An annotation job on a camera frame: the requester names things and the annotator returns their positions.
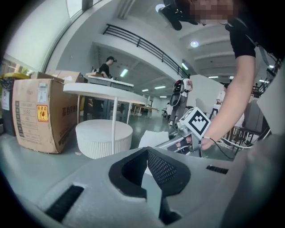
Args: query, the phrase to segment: black t-shirt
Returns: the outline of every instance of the black t-shirt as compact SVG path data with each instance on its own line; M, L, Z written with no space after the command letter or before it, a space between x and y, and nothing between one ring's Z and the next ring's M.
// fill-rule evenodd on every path
M110 77L110 72L109 72L109 66L104 63L102 66L99 68L99 73L105 72L108 77Z
M274 57L281 60L284 59L283 28L282 23L278 21L281 18L281 14L276 12L276 7L270 9L267 7L267 4L264 5L261 2L245 1L245 4L248 5L248 11L240 13L238 18L248 28L238 22L235 25L240 26L233 26L230 29L230 40L236 58L242 55L255 57L255 45L247 37L249 36Z

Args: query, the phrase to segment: white cylindrical stool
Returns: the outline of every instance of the white cylindrical stool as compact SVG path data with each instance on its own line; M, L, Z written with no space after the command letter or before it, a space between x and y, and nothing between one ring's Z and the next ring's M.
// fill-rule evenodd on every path
M116 121L115 153L130 149L133 129ZM112 155L112 120L95 119L84 121L76 126L79 150L91 159Z

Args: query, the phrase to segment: cardboard box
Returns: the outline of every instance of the cardboard box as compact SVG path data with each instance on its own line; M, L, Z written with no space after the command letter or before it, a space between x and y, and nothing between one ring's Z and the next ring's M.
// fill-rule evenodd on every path
M12 112L18 143L44 153L61 153L77 124L77 95L63 80L43 73L14 83Z
M48 73L51 76L60 78L64 80L64 83L75 83L75 82L84 82L84 77L80 72L66 71L66 70L48 70Z

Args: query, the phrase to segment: person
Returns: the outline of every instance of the person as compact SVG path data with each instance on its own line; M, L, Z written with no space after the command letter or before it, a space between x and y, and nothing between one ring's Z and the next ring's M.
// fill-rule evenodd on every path
M166 113L167 113L167 120L169 120L169 119L170 119L171 112L172 112L172 110L173 110L173 107L170 105L170 103L167 103L165 109L166 109Z
M109 56L106 60L106 63L103 63L97 72L102 74L104 78L112 78L110 75L109 67L112 66L114 62L117 62L117 60L113 56Z
M219 93L219 95L218 95L218 97L217 97L217 99L216 99L216 104L214 104L214 106L213 106L213 108L214 108L215 110L217 110L217 111L213 111L213 112L212 112L212 116L210 116L210 117L211 117L211 120L216 116L217 112L220 110L221 105L222 105L222 103L223 103L223 101L224 101L224 97L225 97L225 95L226 95L226 92L227 92L227 86L224 85L223 90Z
M222 105L226 92L227 92L227 86L224 85L223 91L221 91L217 97L217 105Z
M185 78L182 80L182 82L184 84L185 90L188 90L189 92L193 90L193 83L190 79ZM173 110L171 112L170 121L169 121L170 126L173 125L176 115L177 115L178 120L180 120L183 117L183 114L184 114L184 111L187 105L187 99L188 99L188 92L185 92L185 91L182 92L179 103L173 107Z
M283 7L268 8L266 3L253 0L176 0L175 3L179 9L178 20L203 25L220 23L229 31L236 57L236 75L220 111L204 135L218 141L237 123L250 99L256 73L255 46L263 47L272 58L275 57L277 65L284 59L283 36L276 34L283 30L279 23L283 21ZM212 144L212 140L203 139L202 150Z

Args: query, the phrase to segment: human arm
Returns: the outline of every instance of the human arm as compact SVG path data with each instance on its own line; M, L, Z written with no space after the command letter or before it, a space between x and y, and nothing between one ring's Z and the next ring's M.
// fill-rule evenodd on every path
M255 57L239 56L236 59L236 76L228 87L223 104L211 122L205 137L215 141L221 139L238 122L250 99L255 75ZM202 150L213 144L209 139L202 140Z
M191 92L193 90L193 82L191 80L188 80L187 85L190 87L189 92Z
M102 71L101 74L103 75L104 78L109 78L105 71Z

